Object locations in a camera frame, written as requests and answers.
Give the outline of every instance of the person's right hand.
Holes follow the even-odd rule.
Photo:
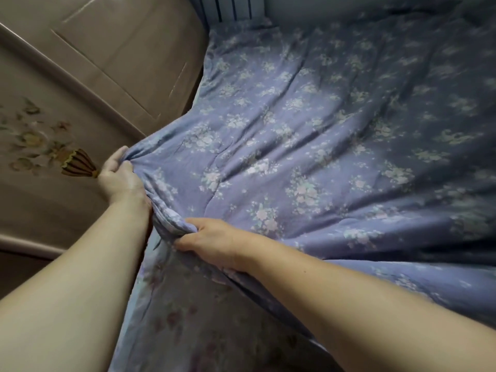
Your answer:
[[[198,232],[187,234],[174,243],[177,250],[193,251],[218,268],[246,271],[246,258],[258,235],[243,231],[220,219],[186,218]]]

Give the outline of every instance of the purple floral bed sheet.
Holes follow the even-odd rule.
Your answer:
[[[495,326],[495,15],[494,4],[462,15],[456,2],[422,0],[320,28],[215,26],[195,106],[127,154],[163,241],[147,251],[115,370],[222,371],[241,360],[249,370],[261,356],[241,334],[278,325],[239,292],[311,337],[251,277],[173,252],[177,235],[196,231],[188,216],[224,219]],[[226,286],[189,284],[174,273],[179,261]],[[239,289],[230,315],[213,320],[212,297],[228,287]],[[264,357],[275,334],[257,341]],[[247,343],[222,346],[237,337]]]

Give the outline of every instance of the person's left arm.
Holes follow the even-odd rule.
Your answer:
[[[150,205],[127,148],[104,164],[109,207],[62,256],[0,301],[0,370],[106,371],[145,244]]]

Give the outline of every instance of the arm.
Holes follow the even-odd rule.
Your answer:
[[[0,301],[0,369],[106,371],[145,243],[149,204],[118,150],[99,181],[110,205],[62,256]]]
[[[260,281],[347,372],[485,372],[496,331],[389,282],[321,261],[218,220],[177,241]]]

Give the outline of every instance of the forearm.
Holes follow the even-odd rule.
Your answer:
[[[108,368],[147,223],[140,201],[109,206],[64,255],[0,302],[2,370]]]
[[[375,277],[264,237],[247,273],[302,321],[347,372],[487,371],[496,332]]]

